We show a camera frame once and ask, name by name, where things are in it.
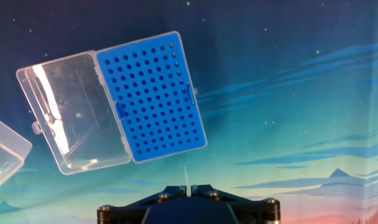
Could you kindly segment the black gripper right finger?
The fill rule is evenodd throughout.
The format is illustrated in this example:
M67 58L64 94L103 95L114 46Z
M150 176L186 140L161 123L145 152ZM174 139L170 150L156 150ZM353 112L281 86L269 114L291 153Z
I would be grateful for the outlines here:
M217 211L235 218L238 223L281 224L280 201L276 198L250 200L215 189L210 184L192 185L191 196L223 203L229 208L229 213L221 208Z

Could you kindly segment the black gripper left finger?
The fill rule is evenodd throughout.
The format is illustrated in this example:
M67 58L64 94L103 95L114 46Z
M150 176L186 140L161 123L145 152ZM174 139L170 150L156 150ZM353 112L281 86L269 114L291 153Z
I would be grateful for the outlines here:
M102 205L97 208L97 224L142 223L151 206L186 196L187 187L185 185L167 186L161 192L123 207Z

